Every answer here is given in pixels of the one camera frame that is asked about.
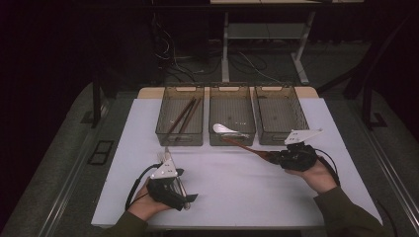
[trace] wrist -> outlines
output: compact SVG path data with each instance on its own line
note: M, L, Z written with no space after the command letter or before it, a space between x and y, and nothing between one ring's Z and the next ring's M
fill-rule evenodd
M336 187L338 187L336 184L327 185L327 186L318 188L318 190L316 190L316 191L317 191L318 194L321 195L321 194L327 193L327 192L335 189Z
M127 211L144 221L147 221L158 212L153 206L136 202L133 203Z

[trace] spoon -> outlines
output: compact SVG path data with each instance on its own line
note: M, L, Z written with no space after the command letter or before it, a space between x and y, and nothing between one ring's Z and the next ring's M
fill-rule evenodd
M230 128L224 126L223 124L216 123L212 126L213 130L216 133L239 133L238 131L231 130Z
M240 131L235 131L235 130L231 130L230 128L224 126L223 124L220 123L216 123L212 126L213 130L218 133L221 134L221 136L244 136L246 138L249 138L248 134L243 134Z

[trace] hand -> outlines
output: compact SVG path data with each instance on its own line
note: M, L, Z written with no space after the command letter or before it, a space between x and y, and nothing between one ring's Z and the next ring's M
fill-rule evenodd
M286 172L302 177L318 194L326 193L337 187L332 175L330 175L327 168L318 160L313 167L304 172L294 170L286 170Z
M160 211L171 208L162 202L155 201L148 194L147 184L149 179L150 178L147 178L145 184L138 191L138 193L136 193L135 201L127 210L144 221L147 221L149 218L151 218L151 216Z

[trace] sleeve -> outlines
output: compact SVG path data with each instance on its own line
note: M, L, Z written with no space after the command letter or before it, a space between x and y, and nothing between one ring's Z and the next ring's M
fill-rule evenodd
M118 222L113 227L104 230L100 237L142 237L145 236L147 226L147 222L126 211Z
M340 187L314 198L329 237L389 236L377 219L353 204Z

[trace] wooden stick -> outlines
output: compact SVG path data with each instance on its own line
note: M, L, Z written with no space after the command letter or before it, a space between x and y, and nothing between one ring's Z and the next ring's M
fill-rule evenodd
M258 155L262 159L269 161L269 158L268 158L269 155L270 155L269 151L254 150L252 148L249 148L249 147L241 144L240 142L238 142L238 141L236 141L234 139L227 138L227 137L223 137L221 140L226 141L226 142L229 142L231 144L234 144L234 145L236 145L238 147L241 147L241 148L243 148L243 149L245 149L247 151L250 151L252 153L255 153L256 155Z
M190 108L194 105L195 101L197 99L195 99L195 97L193 97L191 99L191 101L188 103L188 105L181 111L181 113L178 115L178 117L176 118L175 122L173 123L173 125L169 128L169 130L167 131L168 134L172 133L172 131L175 129L175 127L178 125L179 121L181 121L182 117L185 115L185 113L187 111L190 110Z
M197 102L195 103L194 107L191 108L188 111L188 114L186 115L186 118L181 126L181 129L179 130L179 133L184 133L186 127L188 126L189 122L191 121L192 117L194 116L195 111L197 110L198 106L200 105L201 98L198 98Z

